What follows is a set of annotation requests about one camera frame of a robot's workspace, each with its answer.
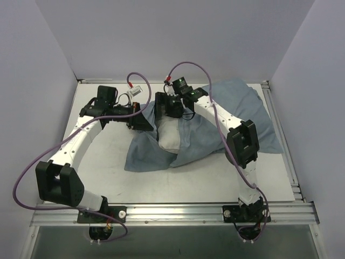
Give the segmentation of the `white pillow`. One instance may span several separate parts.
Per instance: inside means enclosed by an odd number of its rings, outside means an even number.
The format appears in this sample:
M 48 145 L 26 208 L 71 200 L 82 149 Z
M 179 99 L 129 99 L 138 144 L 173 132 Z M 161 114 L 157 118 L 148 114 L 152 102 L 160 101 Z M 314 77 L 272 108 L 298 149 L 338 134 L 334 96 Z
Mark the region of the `white pillow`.
M 180 150 L 180 133 L 178 119 L 163 116 L 157 124 L 158 145 L 164 151 L 178 154 Z

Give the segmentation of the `blue pillowcase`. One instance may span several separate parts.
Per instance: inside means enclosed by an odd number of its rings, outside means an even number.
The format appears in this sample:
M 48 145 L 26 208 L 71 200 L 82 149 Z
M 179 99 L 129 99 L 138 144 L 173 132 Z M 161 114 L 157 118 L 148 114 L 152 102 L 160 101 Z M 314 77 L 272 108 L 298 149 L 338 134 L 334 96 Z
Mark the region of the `blue pillowcase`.
M 215 102 L 235 117 L 255 123 L 261 153 L 283 153 L 272 120 L 256 90 L 241 79 L 219 81 L 203 88 L 210 90 Z M 142 112 L 154 130 L 139 132 L 132 139 L 125 162 L 126 171 L 160 171 L 186 165 L 212 153 L 224 152 L 218 129 L 200 115 L 195 115 L 190 121 L 178 119 L 180 150 L 178 154 L 164 151 L 158 145 L 158 121 L 154 107 L 154 102 L 150 102 Z

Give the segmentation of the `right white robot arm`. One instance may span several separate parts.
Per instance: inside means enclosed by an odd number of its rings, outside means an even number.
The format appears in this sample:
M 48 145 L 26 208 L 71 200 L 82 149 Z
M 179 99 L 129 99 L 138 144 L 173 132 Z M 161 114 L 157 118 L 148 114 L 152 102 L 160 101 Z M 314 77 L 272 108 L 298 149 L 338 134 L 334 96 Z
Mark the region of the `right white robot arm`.
M 193 88 L 183 77 L 173 82 L 169 80 L 167 77 L 164 82 L 167 90 L 155 93 L 156 118 L 163 115 L 181 118 L 187 109 L 192 116 L 200 115 L 218 129 L 225 155 L 238 171 L 240 217 L 251 221 L 258 215 L 255 203 L 261 197 L 256 175 L 259 141 L 254 122 L 244 121 L 226 111 L 210 96 L 210 90 Z

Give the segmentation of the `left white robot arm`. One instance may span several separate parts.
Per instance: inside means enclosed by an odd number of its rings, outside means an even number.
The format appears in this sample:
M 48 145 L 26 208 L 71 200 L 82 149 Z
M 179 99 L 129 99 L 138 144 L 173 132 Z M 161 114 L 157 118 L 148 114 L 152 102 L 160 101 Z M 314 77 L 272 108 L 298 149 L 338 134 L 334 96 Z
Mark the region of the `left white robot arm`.
M 118 91 L 98 86 L 96 97 L 80 111 L 68 141 L 47 161 L 36 165 L 39 197 L 43 201 L 89 210 L 97 222 L 109 216 L 107 198 L 87 191 L 77 170 L 96 136 L 111 122 L 124 122 L 130 130 L 152 131 L 153 126 L 141 113 L 140 104 L 117 104 Z

